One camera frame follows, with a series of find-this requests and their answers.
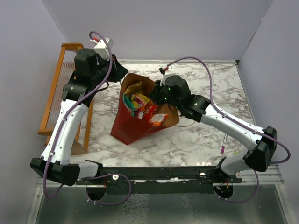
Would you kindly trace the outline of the red brown paper bag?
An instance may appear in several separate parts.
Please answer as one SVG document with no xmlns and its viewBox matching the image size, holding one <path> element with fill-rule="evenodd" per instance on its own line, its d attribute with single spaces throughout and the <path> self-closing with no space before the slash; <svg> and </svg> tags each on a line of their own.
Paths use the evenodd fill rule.
<svg viewBox="0 0 299 224">
<path fill-rule="evenodd" d="M 145 76 L 140 76 L 134 73 L 126 75 L 121 83 L 121 90 L 119 94 L 118 111 L 114 120 L 114 124 L 110 135 L 129 145 L 142 138 L 148 137 L 163 129 L 175 126 L 179 123 L 178 111 L 173 106 L 167 104 L 160 105 L 157 108 L 157 113 L 166 113 L 168 118 L 162 123 L 161 126 L 154 126 L 143 119 L 131 116 L 129 110 L 123 103 L 122 94 L 131 85 L 138 81 L 143 81 L 143 89 L 146 94 L 151 93 L 154 89 L 154 81 Z"/>
</svg>

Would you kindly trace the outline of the colourful Fox's fruits bag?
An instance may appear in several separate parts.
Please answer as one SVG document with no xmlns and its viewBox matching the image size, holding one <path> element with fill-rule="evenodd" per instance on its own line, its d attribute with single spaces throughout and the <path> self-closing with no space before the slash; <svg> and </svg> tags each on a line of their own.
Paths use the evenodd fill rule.
<svg viewBox="0 0 299 224">
<path fill-rule="evenodd" d="M 131 95 L 130 102 L 135 111 L 142 111 L 146 104 L 150 102 L 150 99 L 147 96 L 137 92 Z"/>
</svg>

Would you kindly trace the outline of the green Fox's candy bag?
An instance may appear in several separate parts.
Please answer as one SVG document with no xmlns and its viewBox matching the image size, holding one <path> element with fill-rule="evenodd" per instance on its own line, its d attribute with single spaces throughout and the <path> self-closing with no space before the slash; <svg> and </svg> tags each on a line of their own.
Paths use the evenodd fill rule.
<svg viewBox="0 0 299 224">
<path fill-rule="evenodd" d="M 123 99 L 123 103 L 126 106 L 127 110 L 129 111 L 131 116 L 135 116 L 134 112 L 135 112 L 135 108 L 131 103 L 131 100 L 129 97 L 127 97 L 125 94 L 122 95 L 122 99 Z"/>
</svg>

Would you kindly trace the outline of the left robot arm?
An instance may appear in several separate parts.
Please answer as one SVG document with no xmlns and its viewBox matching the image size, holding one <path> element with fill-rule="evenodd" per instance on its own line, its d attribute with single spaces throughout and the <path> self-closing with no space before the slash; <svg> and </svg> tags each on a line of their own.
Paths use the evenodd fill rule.
<svg viewBox="0 0 299 224">
<path fill-rule="evenodd" d="M 44 180 L 72 186 L 87 178 L 98 184 L 103 172 L 97 163 L 71 163 L 71 148 L 93 97 L 105 82 L 118 82 L 128 72 L 114 56 L 110 47 L 84 48 L 74 57 L 75 70 L 62 90 L 59 117 L 47 147 L 39 158 L 32 158 L 30 167 Z"/>
</svg>

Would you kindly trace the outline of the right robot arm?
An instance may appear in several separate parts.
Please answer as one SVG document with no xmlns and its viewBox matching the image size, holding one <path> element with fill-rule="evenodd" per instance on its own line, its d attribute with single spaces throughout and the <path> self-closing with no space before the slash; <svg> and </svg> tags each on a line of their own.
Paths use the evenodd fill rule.
<svg viewBox="0 0 299 224">
<path fill-rule="evenodd" d="M 149 98 L 157 105 L 168 104 L 180 114 L 198 123 L 212 126 L 239 141 L 246 150 L 221 159 L 215 179 L 226 182 L 237 172 L 252 169 L 265 172 L 277 148 L 277 131 L 249 124 L 225 112 L 202 95 L 192 94 L 188 83 L 179 75 L 166 75 L 157 80 Z"/>
</svg>

